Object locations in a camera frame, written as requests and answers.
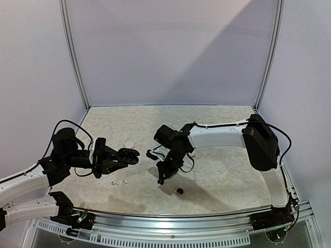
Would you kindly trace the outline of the pink round charging case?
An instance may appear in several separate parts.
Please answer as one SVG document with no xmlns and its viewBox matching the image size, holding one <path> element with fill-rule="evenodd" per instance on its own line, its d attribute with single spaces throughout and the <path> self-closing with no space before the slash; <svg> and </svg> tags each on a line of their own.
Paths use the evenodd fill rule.
<svg viewBox="0 0 331 248">
<path fill-rule="evenodd" d="M 125 148 L 133 149 L 135 147 L 135 144 L 133 141 L 126 141 L 124 146 L 125 146 Z"/>
</svg>

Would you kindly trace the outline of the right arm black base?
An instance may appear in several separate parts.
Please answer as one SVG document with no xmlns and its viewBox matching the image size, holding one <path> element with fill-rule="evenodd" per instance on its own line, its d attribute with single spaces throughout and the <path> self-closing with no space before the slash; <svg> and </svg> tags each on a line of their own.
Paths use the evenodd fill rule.
<svg viewBox="0 0 331 248">
<path fill-rule="evenodd" d="M 290 198 L 285 207 L 276 208 L 271 206 L 269 211 L 254 213 L 250 215 L 250 223 L 253 230 L 266 229 L 282 226 L 290 223 L 290 227 L 296 224 L 299 214 L 299 203 Z"/>
</svg>

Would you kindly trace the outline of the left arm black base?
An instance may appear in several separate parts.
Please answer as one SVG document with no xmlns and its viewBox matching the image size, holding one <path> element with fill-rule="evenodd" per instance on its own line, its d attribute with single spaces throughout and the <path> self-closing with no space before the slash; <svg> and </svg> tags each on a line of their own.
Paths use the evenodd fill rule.
<svg viewBox="0 0 331 248">
<path fill-rule="evenodd" d="M 50 217 L 50 220 L 53 222 L 68 225 L 72 229 L 92 230 L 95 218 L 96 215 L 87 210 L 72 210 L 68 214 L 58 214 L 57 216 Z"/>
</svg>

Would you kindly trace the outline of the black oval charging case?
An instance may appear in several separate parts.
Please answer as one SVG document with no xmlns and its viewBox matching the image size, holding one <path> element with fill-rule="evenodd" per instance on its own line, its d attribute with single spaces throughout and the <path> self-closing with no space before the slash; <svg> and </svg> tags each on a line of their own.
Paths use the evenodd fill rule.
<svg viewBox="0 0 331 248">
<path fill-rule="evenodd" d="M 135 149 L 121 148 L 118 150 L 116 158 L 118 162 L 135 165 L 139 162 L 140 153 Z"/>
</svg>

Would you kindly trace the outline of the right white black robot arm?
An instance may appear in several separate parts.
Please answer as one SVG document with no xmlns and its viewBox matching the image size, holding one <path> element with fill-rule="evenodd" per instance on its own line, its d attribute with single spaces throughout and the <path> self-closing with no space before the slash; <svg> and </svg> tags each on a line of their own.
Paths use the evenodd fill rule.
<svg viewBox="0 0 331 248">
<path fill-rule="evenodd" d="M 203 125 L 185 124 L 179 131 L 162 125 L 154 135 L 154 140 L 168 153 L 159 156 L 157 162 L 158 184 L 174 176 L 184 164 L 184 157 L 197 148 L 240 147 L 245 148 L 251 166 L 259 171 L 267 185 L 272 206 L 267 220 L 271 225 L 279 225 L 287 218 L 285 206 L 289 194 L 281 170 L 281 156 L 274 126 L 266 123 L 258 114 L 233 123 Z"/>
</svg>

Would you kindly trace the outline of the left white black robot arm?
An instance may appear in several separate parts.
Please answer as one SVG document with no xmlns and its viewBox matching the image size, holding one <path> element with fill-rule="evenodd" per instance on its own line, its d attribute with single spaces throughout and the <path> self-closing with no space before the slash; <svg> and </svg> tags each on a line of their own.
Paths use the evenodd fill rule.
<svg viewBox="0 0 331 248">
<path fill-rule="evenodd" d="M 1 229 L 21 221 L 49 217 L 73 229 L 91 230 L 96 216 L 87 210 L 76 211 L 71 200 L 61 191 L 22 202 L 16 199 L 32 191 L 55 186 L 70 176 L 72 167 L 90 169 L 99 179 L 138 162 L 137 151 L 127 148 L 116 151 L 108 147 L 102 137 L 85 149 L 72 128 L 60 129 L 52 136 L 51 142 L 53 150 L 50 156 L 1 179 Z"/>
</svg>

